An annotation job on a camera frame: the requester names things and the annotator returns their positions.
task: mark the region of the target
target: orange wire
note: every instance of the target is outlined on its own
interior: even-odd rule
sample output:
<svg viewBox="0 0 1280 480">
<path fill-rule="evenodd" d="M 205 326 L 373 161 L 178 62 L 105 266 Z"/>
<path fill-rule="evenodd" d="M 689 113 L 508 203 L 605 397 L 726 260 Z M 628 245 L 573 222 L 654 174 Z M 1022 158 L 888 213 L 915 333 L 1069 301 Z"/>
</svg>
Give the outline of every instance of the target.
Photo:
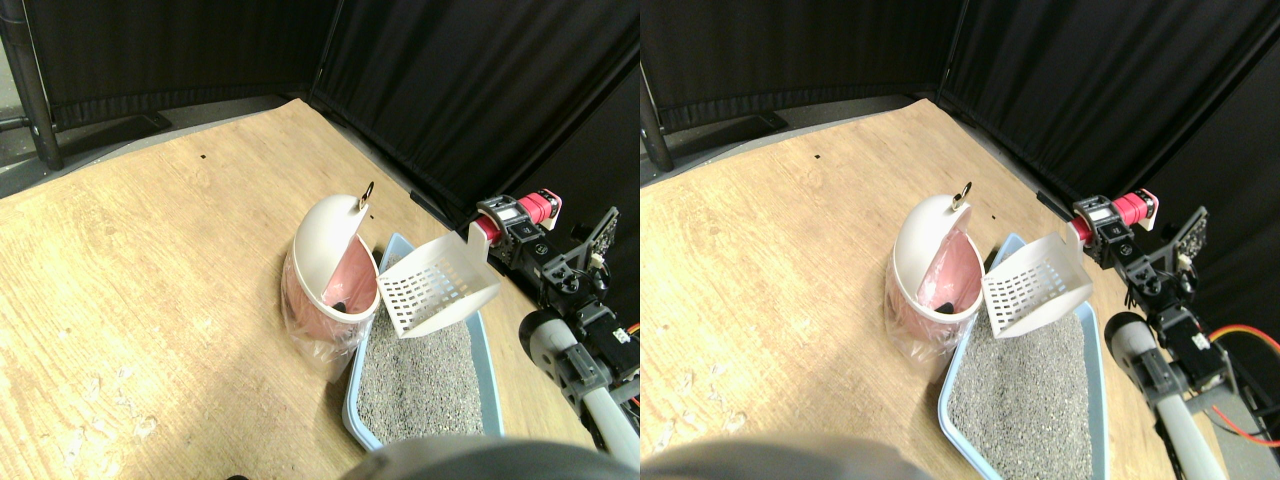
<svg viewBox="0 0 1280 480">
<path fill-rule="evenodd" d="M 1213 330 L 1213 333 L 1208 334 L 1208 339 L 1210 339 L 1210 342 L 1217 342 L 1217 339 L 1220 337 L 1222 337 L 1225 334 L 1229 334 L 1229 333 L 1247 333 L 1247 334 L 1251 334 L 1253 337 L 1261 338 L 1263 342 L 1266 342 L 1267 344 L 1270 344 L 1271 348 L 1275 349 L 1277 355 L 1280 355 L 1280 343 L 1276 343 L 1275 339 L 1272 339 L 1270 335 L 1267 335 L 1262 330 L 1258 330 L 1258 329 L 1256 329 L 1253 326 L 1249 326 L 1249 325 L 1239 325 L 1239 324 L 1236 324 L 1236 325 L 1222 326 L 1222 328 L 1220 328 L 1217 330 Z M 1216 404 L 1213 406 L 1213 412 L 1217 413 L 1217 416 L 1221 417 L 1222 421 L 1226 422 L 1226 425 L 1230 425 L 1231 430 L 1235 430 L 1235 433 L 1238 435 L 1244 436 L 1247 440 L 1257 443 L 1260 445 L 1266 445 L 1266 447 L 1271 447 L 1271 448 L 1280 448 L 1280 440 L 1263 440 L 1261 438 L 1249 435 L 1248 433 L 1245 433 L 1244 430 L 1242 430 L 1239 426 L 1235 425 L 1234 421 L 1231 421 L 1231 419 L 1228 419 L 1226 415 L 1224 415 L 1221 410 L 1217 410 Z"/>
<path fill-rule="evenodd" d="M 1263 439 L 1261 439 L 1261 438 L 1257 438 L 1257 436 L 1253 436 L 1253 435 L 1249 435 L 1249 434 L 1248 434 L 1248 433 L 1245 433 L 1244 430 L 1240 430 L 1240 428 L 1239 428 L 1239 426 L 1235 426 L 1235 422 L 1234 422 L 1234 421 L 1231 421 L 1231 419 L 1228 419 L 1228 417 L 1226 417 L 1226 415 L 1222 415 L 1222 411 L 1221 411 L 1221 410 L 1217 410 L 1217 406 L 1216 406 L 1216 404 L 1213 406 L 1213 412 L 1215 412 L 1215 413 L 1217 413 L 1217 416 L 1222 417 L 1222 421 L 1226 421 L 1226 424 L 1231 426 L 1231 430 L 1235 430 L 1235 433 L 1236 433 L 1238 435 L 1240 435 L 1240 436 L 1244 436 L 1244 438 L 1245 438 L 1245 439 L 1248 439 L 1249 442 L 1253 442 L 1253 443 L 1257 443 L 1257 444 L 1260 444 L 1260 445 L 1266 445 L 1266 447 L 1271 447 L 1271 448 L 1280 448 L 1280 440 L 1263 440 Z"/>
</svg>

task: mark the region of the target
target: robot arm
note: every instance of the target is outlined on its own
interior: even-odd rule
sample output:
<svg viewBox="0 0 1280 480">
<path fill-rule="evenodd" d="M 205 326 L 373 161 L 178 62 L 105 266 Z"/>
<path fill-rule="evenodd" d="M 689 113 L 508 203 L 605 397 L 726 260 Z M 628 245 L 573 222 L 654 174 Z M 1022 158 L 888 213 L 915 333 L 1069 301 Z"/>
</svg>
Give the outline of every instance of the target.
<svg viewBox="0 0 1280 480">
<path fill-rule="evenodd" d="M 1192 413 L 1208 408 L 1213 399 L 1235 388 L 1226 352 L 1210 343 L 1199 317 L 1188 307 L 1197 285 L 1190 261 L 1204 243 L 1207 214 L 1199 209 L 1176 238 L 1155 255 L 1147 255 L 1134 242 L 1129 225 L 1149 230 L 1158 205 L 1144 189 L 1115 202 L 1087 198 L 1074 205 L 1079 216 L 1071 228 L 1084 252 L 1103 269 L 1114 268 L 1125 282 L 1126 303 L 1146 314 L 1112 316 L 1103 337 L 1116 364 L 1156 413 L 1156 430 L 1165 440 L 1174 470 L 1187 479 L 1224 479 L 1192 420 Z M 1165 361 L 1161 347 L 1172 362 Z M 1187 393 L 1192 397 L 1184 401 Z"/>
<path fill-rule="evenodd" d="M 623 330 L 603 302 L 617 209 L 566 255 L 547 236 L 561 206 L 545 189 L 518 201 L 503 196 L 480 202 L 484 216 L 476 223 L 492 243 L 489 255 L 539 292 L 541 310 L 520 325 L 525 353 L 561 389 L 596 447 L 639 467 L 640 412 L 632 399 L 640 394 L 640 337 Z"/>
</svg>

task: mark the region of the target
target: litter box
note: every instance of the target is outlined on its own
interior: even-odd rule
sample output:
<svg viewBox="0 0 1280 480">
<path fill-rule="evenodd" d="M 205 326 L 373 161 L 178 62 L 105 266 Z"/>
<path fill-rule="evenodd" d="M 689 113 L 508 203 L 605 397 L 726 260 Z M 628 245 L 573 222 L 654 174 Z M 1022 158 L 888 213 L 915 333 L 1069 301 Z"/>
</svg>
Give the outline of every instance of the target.
<svg viewBox="0 0 1280 480">
<path fill-rule="evenodd" d="M 378 271 L 387 271 L 394 261 L 408 256 L 412 251 L 412 243 L 401 237 L 399 233 L 393 233 L 392 239 L 387 242 L 387 251 L 383 252 L 383 260 L 378 264 Z M 480 312 L 472 314 L 463 323 L 467 324 L 467 332 L 471 334 L 471 361 L 475 362 L 476 376 L 480 380 L 480 426 L 485 435 L 502 436 L 502 408 L 498 406 L 498 381 L 493 375 L 493 360 L 489 357 L 489 339 L 484 334 L 484 323 L 480 320 Z M 372 324 L 370 321 L 365 326 L 366 330 Z M 365 339 L 356 348 L 356 357 L 351 366 L 351 383 L 347 387 L 347 401 L 342 408 L 342 422 L 347 425 L 347 431 L 351 431 L 365 449 L 372 452 L 381 448 L 383 443 L 360 421 L 360 413 L 356 410 L 356 399 L 360 398 L 360 374 L 365 367 L 365 347 L 369 343 L 369 332 L 365 332 Z"/>
<path fill-rule="evenodd" d="M 1027 244 L 1018 234 L 1009 234 L 1005 239 L 1005 244 L 1000 247 L 996 252 L 996 259 L 992 262 L 992 268 L 1000 264 L 1001 260 L 1021 248 Z M 1089 383 L 1089 439 L 1093 443 L 1093 475 L 1094 480 L 1107 480 L 1111 476 L 1110 465 L 1107 458 L 1107 396 L 1105 392 L 1105 379 L 1102 376 L 1102 346 L 1098 337 L 1098 323 L 1093 312 L 1093 306 L 1089 302 L 1082 303 L 1075 308 L 1075 315 L 1080 317 L 1080 328 L 1084 329 L 1084 372 L 1088 376 Z M 951 416 L 947 412 L 947 403 L 951 399 L 951 387 L 955 384 L 956 376 L 960 372 L 960 364 L 964 361 L 965 347 L 969 346 L 969 333 L 978 328 L 991 328 L 988 323 L 972 321 L 965 332 L 960 337 L 960 344 L 956 346 L 956 352 L 951 360 L 951 366 L 947 369 L 946 380 L 942 383 L 942 394 L 938 397 L 938 421 L 942 424 L 942 433 L 947 435 L 951 444 L 956 445 L 960 454 L 982 474 L 984 479 L 1001 479 L 996 468 L 987 462 L 986 458 L 978 453 L 978 449 L 969 443 L 968 439 L 960 433 L 960 429 L 951 422 Z"/>
</svg>

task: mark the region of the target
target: black curtain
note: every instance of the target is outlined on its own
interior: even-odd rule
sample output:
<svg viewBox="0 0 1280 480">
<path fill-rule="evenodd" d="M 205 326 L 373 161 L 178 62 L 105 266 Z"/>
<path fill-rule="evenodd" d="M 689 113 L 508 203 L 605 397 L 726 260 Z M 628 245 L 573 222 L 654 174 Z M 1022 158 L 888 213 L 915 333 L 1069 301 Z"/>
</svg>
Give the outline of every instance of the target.
<svg viewBox="0 0 1280 480">
<path fill-rule="evenodd" d="M 932 91 L 961 0 L 645 0 L 666 132 L 791 106 Z"/>
<path fill-rule="evenodd" d="M 1208 243 L 1196 257 L 1193 303 L 1210 328 L 1247 324 L 1280 339 L 1280 47 L 1270 51 L 1221 108 L 1146 184 L 1160 197 L 1161 224 L 1208 209 Z M 1147 248 L 1156 242 L 1148 242 Z M 1230 352 L 1280 402 L 1280 357 L 1244 335 Z M 1280 412 L 1268 417 L 1280 425 Z"/>
<path fill-rule="evenodd" d="M 617 87 L 639 36 L 627 0 L 346 1 L 315 100 L 461 224 Z"/>
<path fill-rule="evenodd" d="M 582 127 L 515 188 L 515 192 L 550 188 L 564 200 L 550 238 L 566 251 L 575 244 L 570 239 L 573 225 L 595 227 L 611 206 L 618 207 L 618 230 L 604 256 L 612 276 L 604 303 L 618 315 L 622 326 L 640 321 L 640 169 L 635 137 L 640 128 L 636 99 L 643 95 L 636 65 Z"/>
<path fill-rule="evenodd" d="M 305 91 L 335 0 L 27 1 L 54 123 Z"/>
<path fill-rule="evenodd" d="M 1116 196 L 1170 154 L 1280 3 L 970 0 L 945 105 L 1066 200 Z"/>
</svg>

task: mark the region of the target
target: wooden floor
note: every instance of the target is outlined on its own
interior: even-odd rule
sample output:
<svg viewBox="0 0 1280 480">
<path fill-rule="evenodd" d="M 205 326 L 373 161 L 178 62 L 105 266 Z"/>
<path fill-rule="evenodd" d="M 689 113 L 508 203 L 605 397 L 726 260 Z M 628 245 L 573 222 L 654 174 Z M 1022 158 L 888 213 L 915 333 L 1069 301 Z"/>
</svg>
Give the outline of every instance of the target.
<svg viewBox="0 0 1280 480">
<path fill-rule="evenodd" d="M 977 472 L 938 426 L 940 383 L 884 332 L 886 261 L 927 196 L 973 182 L 979 250 L 1061 220 L 927 101 L 694 169 L 640 192 L 641 453 L 701 438 L 824 431 L 896 445 L 937 479 Z M 1088 265 L 1098 321 L 1124 310 Z M 1114 479 L 1172 476 L 1138 389 L 1103 360 Z M 1207 419 L 1202 430 L 1217 449 Z"/>
<path fill-rule="evenodd" d="M 0 200 L 0 476 L 337 477 L 344 390 L 282 326 L 285 248 L 317 200 L 376 182 L 360 234 L 445 228 L 301 101 Z M 534 306 L 481 310 L 506 431 L 590 445 L 525 357 Z"/>
</svg>

